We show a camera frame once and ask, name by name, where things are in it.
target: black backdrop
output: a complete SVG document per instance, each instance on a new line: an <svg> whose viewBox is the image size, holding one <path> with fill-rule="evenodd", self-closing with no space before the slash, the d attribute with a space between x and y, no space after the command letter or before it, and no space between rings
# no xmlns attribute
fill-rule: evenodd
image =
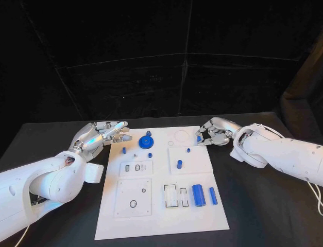
<svg viewBox="0 0 323 247"><path fill-rule="evenodd" d="M0 0L0 155L24 122L269 111L323 1Z"/></svg>

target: table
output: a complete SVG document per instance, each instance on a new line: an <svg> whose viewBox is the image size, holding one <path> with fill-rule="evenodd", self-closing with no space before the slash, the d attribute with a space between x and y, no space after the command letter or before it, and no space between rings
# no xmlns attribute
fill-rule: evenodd
<svg viewBox="0 0 323 247"><path fill-rule="evenodd" d="M218 115L241 126L252 123L291 137L272 112ZM125 119L130 128L200 126L213 116ZM81 122L27 123L0 160L0 172L55 156L68 149ZM76 198L30 225L20 246L323 246L323 217L307 183L256 169L229 157L232 145L207 146L229 230L111 240L94 240L105 171L99 184L83 184ZM108 163L106 147L94 163ZM21 232L0 246L13 246Z"/></svg>

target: blue part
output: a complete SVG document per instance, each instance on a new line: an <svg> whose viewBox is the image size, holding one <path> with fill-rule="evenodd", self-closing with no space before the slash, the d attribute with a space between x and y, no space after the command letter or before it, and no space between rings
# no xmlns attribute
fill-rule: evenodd
<svg viewBox="0 0 323 247"><path fill-rule="evenodd" d="M177 169L181 169L181 161L177 161Z"/></svg>
<svg viewBox="0 0 323 247"><path fill-rule="evenodd" d="M213 203L213 205L216 205L218 201L216 201L216 197L215 197L215 189L213 189L213 187L209 188L209 193L210 193L212 203Z"/></svg>
<svg viewBox="0 0 323 247"><path fill-rule="evenodd" d="M203 207L206 205L206 200L205 200L205 195L203 195L200 184L194 184L192 186L192 192L193 192L193 199L194 199L196 207Z"/></svg>
<svg viewBox="0 0 323 247"><path fill-rule="evenodd" d="M154 139L148 136L144 135L140 139L138 139L138 146L141 149L148 149L154 144Z"/></svg>

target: robotic arm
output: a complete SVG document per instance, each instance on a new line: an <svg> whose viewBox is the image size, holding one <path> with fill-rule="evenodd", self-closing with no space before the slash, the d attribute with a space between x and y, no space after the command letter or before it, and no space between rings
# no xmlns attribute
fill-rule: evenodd
<svg viewBox="0 0 323 247"><path fill-rule="evenodd" d="M264 125L241 127L219 117L205 123L196 135L206 130L210 138L200 139L199 146L220 146L232 139L232 158L256 168L269 164L280 172L323 187L323 146L284 138Z"/></svg>
<svg viewBox="0 0 323 247"><path fill-rule="evenodd" d="M73 136L68 151L0 173L0 241L76 197L83 182L99 182L104 167L88 162L104 145L131 140L122 134L127 125L89 123ZM29 192L46 200L31 203Z"/></svg>

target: robotic hand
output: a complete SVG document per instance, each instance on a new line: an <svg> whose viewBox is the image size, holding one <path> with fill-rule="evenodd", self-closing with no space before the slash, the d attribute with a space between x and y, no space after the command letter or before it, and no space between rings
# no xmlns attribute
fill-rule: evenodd
<svg viewBox="0 0 323 247"><path fill-rule="evenodd" d="M0 241L76 197L83 182L99 182L104 167L88 162L104 145L131 140L122 134L127 125L89 123L73 136L68 151L0 173ZM29 192L46 200L31 202Z"/></svg>
<svg viewBox="0 0 323 247"><path fill-rule="evenodd" d="M209 139L199 146L225 145L233 140L231 157L251 166L275 170L323 186L323 146L285 138L274 129L252 124L241 127L233 122L213 117L200 127L196 135L207 130Z"/></svg>

